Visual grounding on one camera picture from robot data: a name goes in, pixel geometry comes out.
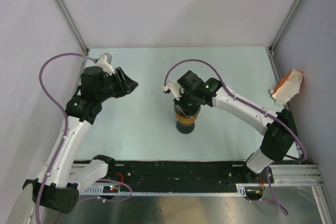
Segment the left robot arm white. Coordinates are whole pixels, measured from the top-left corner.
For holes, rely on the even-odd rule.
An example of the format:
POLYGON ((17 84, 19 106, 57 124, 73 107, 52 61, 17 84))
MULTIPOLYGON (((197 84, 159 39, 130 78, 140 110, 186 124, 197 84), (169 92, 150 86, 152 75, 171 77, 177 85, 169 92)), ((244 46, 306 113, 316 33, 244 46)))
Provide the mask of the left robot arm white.
POLYGON ((116 168, 109 164, 113 158, 102 155, 73 175, 70 170, 79 146, 101 112, 104 101, 128 95, 138 85, 120 67, 114 73, 107 73, 97 66, 84 69, 80 85, 66 105, 65 122, 44 169, 36 179, 25 181, 25 185, 33 186, 36 205, 68 214, 89 186, 101 178, 109 182, 116 177, 116 168))

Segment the smoked glass dripper cone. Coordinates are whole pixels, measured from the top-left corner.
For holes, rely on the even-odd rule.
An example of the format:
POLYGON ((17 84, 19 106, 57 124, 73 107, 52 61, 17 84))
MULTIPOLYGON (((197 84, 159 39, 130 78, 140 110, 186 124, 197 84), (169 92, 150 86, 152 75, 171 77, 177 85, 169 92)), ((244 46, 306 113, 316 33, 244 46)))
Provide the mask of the smoked glass dripper cone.
POLYGON ((201 106, 192 106, 190 108, 185 107, 183 108, 182 106, 178 104, 174 104, 174 111, 175 113, 182 117, 182 118, 193 118, 196 117, 201 110, 201 106))

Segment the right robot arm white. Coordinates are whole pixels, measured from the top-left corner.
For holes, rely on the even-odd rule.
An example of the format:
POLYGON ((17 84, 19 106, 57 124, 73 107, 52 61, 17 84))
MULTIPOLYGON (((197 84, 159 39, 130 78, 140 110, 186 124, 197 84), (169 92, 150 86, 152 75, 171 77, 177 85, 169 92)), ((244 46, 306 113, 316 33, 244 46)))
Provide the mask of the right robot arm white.
POLYGON ((174 95, 174 105, 185 117, 194 117, 200 107, 223 110, 253 127, 263 136, 261 146, 247 159, 243 178, 253 183, 271 163, 280 162, 295 142, 295 124, 287 109, 267 110, 236 95, 215 78, 203 81, 192 71, 164 86, 164 92, 174 95))

